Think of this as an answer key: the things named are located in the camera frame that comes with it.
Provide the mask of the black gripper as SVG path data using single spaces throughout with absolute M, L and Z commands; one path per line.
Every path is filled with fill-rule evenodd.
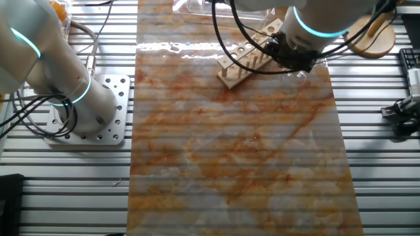
M 264 50 L 280 66 L 297 71 L 309 73 L 317 60 L 315 50 L 290 47 L 286 35 L 282 32 L 272 33 L 264 46 Z

